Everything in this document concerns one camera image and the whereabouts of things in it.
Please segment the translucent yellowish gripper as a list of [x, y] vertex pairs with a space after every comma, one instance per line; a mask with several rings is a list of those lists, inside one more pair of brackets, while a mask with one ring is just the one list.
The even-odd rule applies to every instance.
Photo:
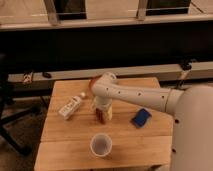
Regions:
[[112, 100], [111, 99], [105, 100], [100, 97], [95, 97], [93, 101], [93, 106], [94, 106], [95, 113], [97, 108], [103, 112], [104, 120], [112, 119]]

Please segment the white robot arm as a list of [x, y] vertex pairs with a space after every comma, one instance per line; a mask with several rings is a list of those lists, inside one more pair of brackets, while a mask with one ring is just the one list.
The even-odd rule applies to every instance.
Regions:
[[171, 115], [170, 171], [213, 171], [213, 87], [131, 87], [106, 72], [90, 82], [90, 90], [103, 101], [117, 99]]

